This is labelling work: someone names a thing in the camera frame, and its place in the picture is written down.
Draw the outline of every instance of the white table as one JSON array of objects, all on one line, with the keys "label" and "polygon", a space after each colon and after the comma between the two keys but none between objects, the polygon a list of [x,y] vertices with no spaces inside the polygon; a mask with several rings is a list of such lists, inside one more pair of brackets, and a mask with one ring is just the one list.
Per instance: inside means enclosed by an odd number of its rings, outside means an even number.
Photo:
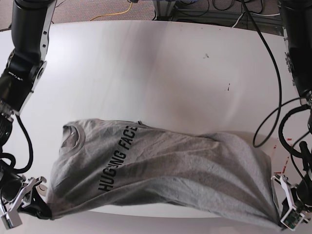
[{"label": "white table", "polygon": [[[297,97],[285,61],[282,37],[265,34],[280,69],[283,100]],[[13,49],[0,33],[0,66]],[[202,134],[235,131],[251,141],[278,103],[274,66],[256,32],[160,21],[95,21],[52,25],[47,68],[21,119],[34,147],[27,177],[48,180],[58,157],[63,124],[81,118],[141,120],[172,131]],[[290,104],[282,115],[299,102]],[[291,118],[285,137],[307,130],[309,113]],[[269,132],[273,119],[261,131]],[[272,153],[277,130],[262,148]],[[17,122],[4,151],[28,161]],[[287,174],[299,181],[294,170]],[[157,217],[213,217],[172,205],[105,206],[96,211]]]}]

